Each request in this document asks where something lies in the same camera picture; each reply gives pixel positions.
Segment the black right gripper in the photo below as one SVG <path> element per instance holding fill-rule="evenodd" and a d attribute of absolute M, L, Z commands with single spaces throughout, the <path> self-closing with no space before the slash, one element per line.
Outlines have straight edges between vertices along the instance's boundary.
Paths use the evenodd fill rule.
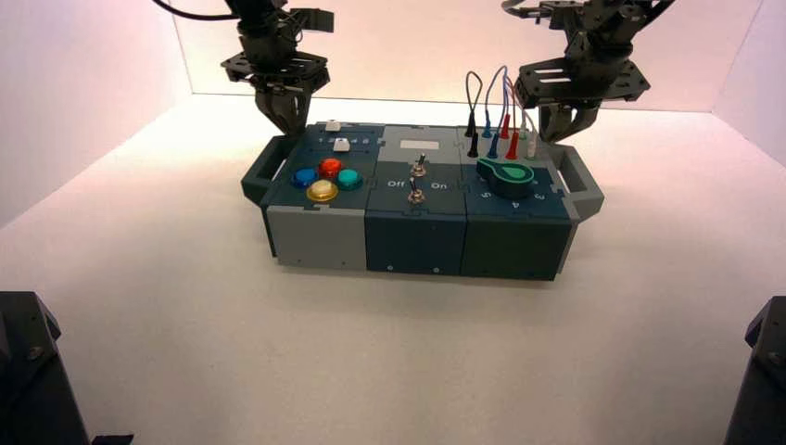
<path fill-rule="evenodd" d="M 631 53 L 630 41 L 615 43 L 579 31 L 569 37 L 562 57 L 522 66 L 515 92 L 525 108 L 539 107 L 540 138 L 556 143 L 585 131 L 603 101 L 636 101 L 649 90 Z"/>

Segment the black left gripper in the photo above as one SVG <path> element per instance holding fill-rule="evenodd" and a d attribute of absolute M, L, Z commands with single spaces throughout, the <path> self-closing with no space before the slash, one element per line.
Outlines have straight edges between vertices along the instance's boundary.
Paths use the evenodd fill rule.
<path fill-rule="evenodd" d="M 301 31 L 242 32 L 242 51 L 221 63 L 230 81 L 257 89 L 258 110 L 289 135 L 305 131 L 311 95 L 330 82 L 327 59 L 298 50 L 301 40 Z M 289 98 L 276 93 L 289 93 L 289 120 Z"/>

